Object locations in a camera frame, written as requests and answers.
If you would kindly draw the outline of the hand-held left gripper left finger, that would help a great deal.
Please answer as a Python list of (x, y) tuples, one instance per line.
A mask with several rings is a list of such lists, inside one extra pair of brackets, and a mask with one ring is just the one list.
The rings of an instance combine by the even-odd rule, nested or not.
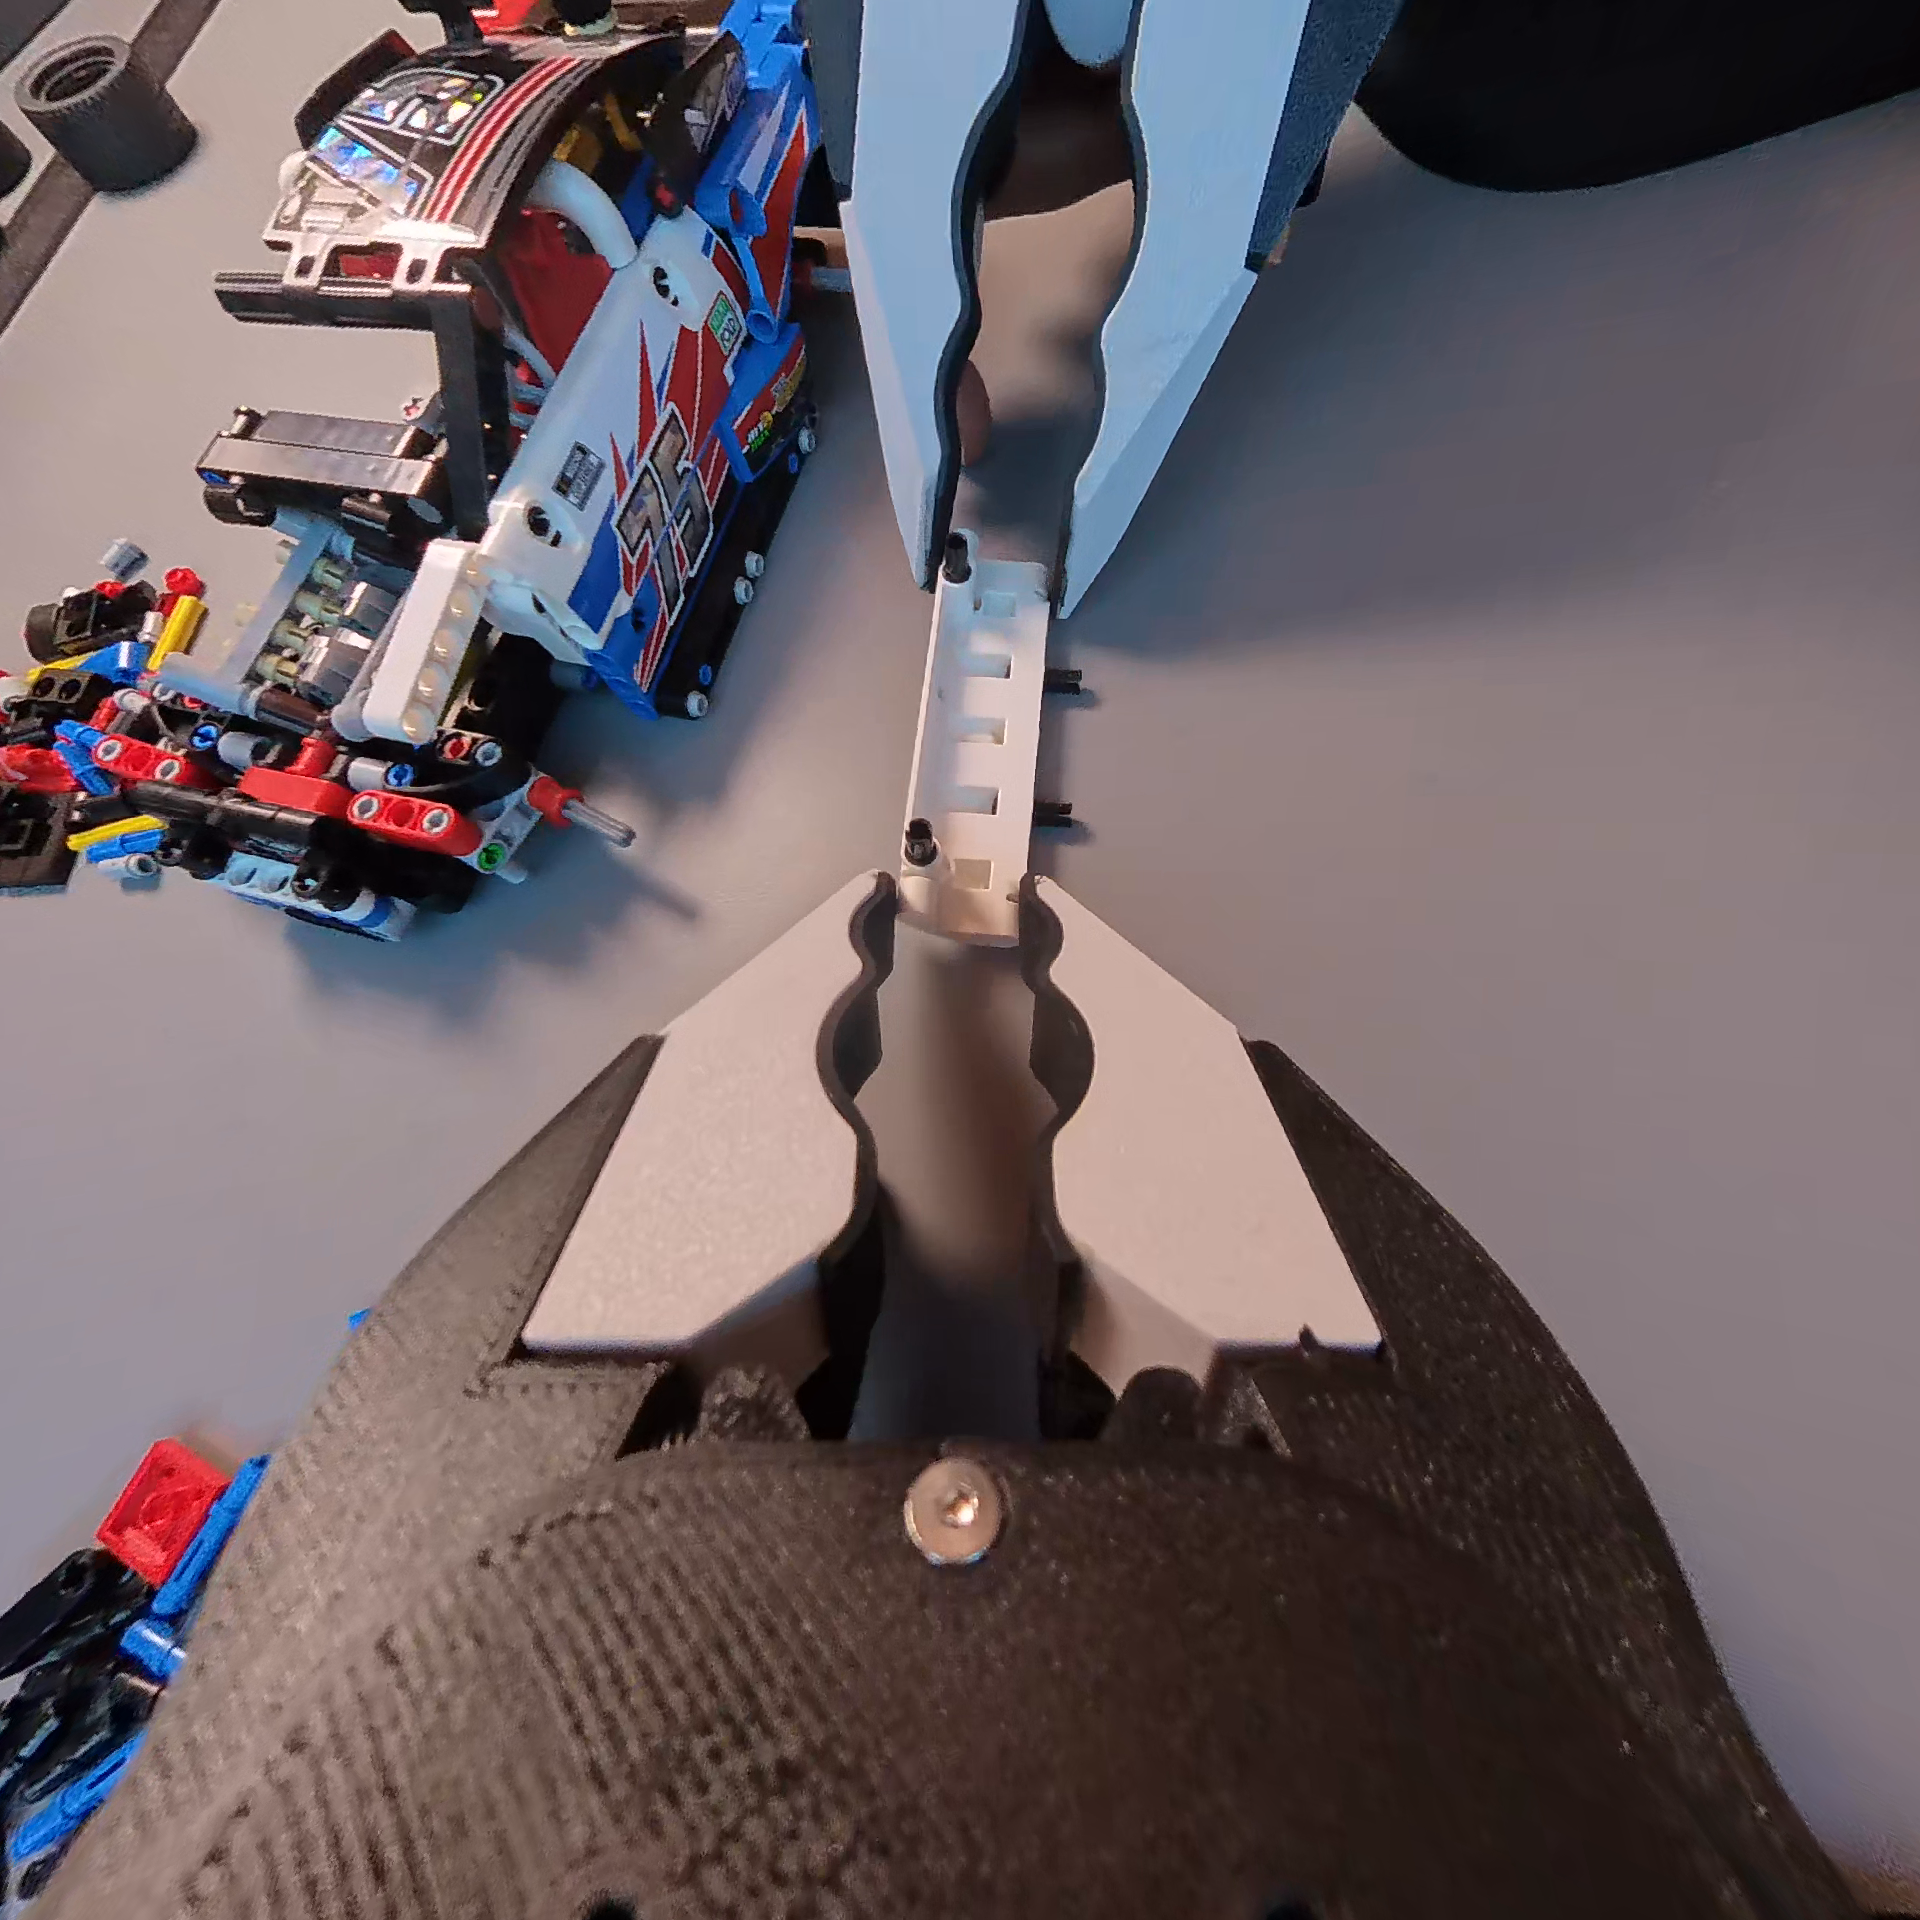
[(531, 1353), (828, 1358), (823, 1268), (872, 1204), (895, 884), (863, 871), (661, 1035), (518, 1339)]

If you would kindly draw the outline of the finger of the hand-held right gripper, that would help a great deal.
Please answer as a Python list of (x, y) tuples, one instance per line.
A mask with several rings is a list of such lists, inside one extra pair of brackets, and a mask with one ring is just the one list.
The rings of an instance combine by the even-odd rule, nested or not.
[(953, 521), (958, 388), (981, 319), (976, 210), (1025, 18), (1025, 2), (875, 2), (860, 18), (844, 225), (887, 487), (920, 587)]
[(1112, 556), (1257, 275), (1248, 266), (1308, 2), (1141, 2), (1119, 65), (1136, 244), (1100, 332), (1101, 412), (1072, 483), (1059, 611)]

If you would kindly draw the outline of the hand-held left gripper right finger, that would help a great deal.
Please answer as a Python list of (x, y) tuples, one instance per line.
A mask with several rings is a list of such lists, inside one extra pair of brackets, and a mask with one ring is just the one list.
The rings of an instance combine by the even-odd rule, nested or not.
[(1371, 1353), (1375, 1318), (1237, 1027), (1056, 880), (1023, 882), (1029, 1064), (1054, 1103), (1039, 1225), (1089, 1369)]

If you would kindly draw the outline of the lego race car model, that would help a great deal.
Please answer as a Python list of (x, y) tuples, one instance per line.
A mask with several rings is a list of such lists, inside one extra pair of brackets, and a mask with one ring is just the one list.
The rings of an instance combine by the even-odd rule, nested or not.
[(821, 114), (795, 4), (408, 4), (299, 111), (255, 326), (406, 330), (401, 422), (238, 412), (217, 521), (284, 540), (220, 655), (157, 686), (160, 855), (397, 940), (540, 826), (629, 828), (541, 767), (568, 689), (702, 718), (815, 447), (791, 303)]

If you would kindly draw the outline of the white lego panel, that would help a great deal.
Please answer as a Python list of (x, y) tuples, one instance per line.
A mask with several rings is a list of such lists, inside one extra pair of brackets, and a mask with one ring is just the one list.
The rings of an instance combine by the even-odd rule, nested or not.
[(1081, 690), (1078, 671), (1046, 666), (1046, 639), (1046, 570), (983, 560), (974, 534), (950, 534), (935, 576), (899, 892), (911, 924), (959, 944), (1017, 944), (1031, 833), (1072, 826), (1072, 806), (1035, 790), (1041, 700)]

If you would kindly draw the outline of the heap of small lego pins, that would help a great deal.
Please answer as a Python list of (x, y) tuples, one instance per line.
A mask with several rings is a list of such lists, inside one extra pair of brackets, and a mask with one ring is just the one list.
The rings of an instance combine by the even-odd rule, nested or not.
[(1, 1616), (1, 1900), (19, 1916), (132, 1763), (270, 1468), (157, 1440), (95, 1528)]

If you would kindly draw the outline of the pile of mixed lego pieces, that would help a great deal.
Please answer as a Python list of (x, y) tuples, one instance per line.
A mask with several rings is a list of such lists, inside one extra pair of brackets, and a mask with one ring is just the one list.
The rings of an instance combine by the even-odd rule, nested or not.
[(1, 892), (60, 895), (76, 868), (132, 890), (160, 876), (167, 824), (135, 785), (207, 793), (223, 724), (160, 683), (206, 618), (190, 567), (149, 576), (149, 556), (111, 543), (101, 576), (27, 611), (29, 660), (1, 686)]

